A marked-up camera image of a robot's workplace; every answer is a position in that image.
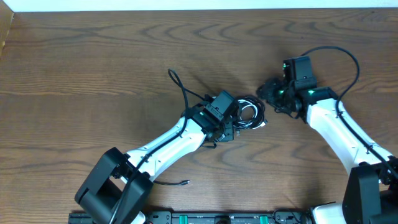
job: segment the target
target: white wall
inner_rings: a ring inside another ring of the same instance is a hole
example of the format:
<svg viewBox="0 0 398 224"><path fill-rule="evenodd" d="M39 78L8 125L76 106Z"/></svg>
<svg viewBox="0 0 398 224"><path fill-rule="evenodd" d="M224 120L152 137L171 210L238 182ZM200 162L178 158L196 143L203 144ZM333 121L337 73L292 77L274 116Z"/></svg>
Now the white wall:
<svg viewBox="0 0 398 224"><path fill-rule="evenodd" d="M4 0L14 12L398 7L398 0Z"/></svg>

